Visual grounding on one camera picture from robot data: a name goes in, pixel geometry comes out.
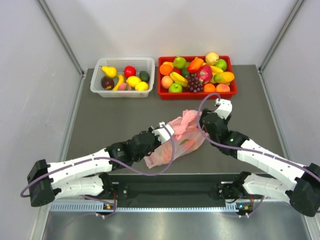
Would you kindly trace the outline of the pink plastic bag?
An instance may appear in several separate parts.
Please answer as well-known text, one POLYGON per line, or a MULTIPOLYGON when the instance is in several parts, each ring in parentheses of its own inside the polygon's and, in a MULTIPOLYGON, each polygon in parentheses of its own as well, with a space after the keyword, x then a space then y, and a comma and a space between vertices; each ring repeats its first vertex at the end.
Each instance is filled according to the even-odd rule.
POLYGON ((170 121, 168 125, 174 130, 173 141, 168 140, 158 147, 150 156, 144 158, 146 166, 153 168, 167 165, 174 160, 196 151, 205 141, 198 129, 196 110, 184 110, 182 116, 170 121))

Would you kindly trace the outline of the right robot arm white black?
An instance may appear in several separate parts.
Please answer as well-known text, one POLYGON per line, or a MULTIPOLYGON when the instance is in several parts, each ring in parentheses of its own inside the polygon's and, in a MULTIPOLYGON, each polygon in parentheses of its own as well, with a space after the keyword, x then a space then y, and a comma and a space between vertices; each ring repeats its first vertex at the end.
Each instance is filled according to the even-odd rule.
POLYGON ((199 120, 211 145, 222 154, 248 163, 269 177, 241 172, 232 183, 238 198, 245 195, 271 197, 291 205, 297 212, 314 217, 320 209, 320 167, 282 158, 261 147, 248 136, 228 129, 229 117, 204 109, 199 120))

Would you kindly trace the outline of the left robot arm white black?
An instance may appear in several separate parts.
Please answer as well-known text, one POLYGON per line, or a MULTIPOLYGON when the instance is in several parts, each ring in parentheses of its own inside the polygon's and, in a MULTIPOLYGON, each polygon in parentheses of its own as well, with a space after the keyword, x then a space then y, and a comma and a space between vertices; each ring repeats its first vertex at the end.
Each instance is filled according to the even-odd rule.
POLYGON ((30 205, 40 207, 53 202, 63 193, 63 185, 71 181, 130 167, 150 156, 169 139, 157 130, 142 131, 132 139, 114 143, 87 156, 56 163, 38 160, 27 176, 30 205))

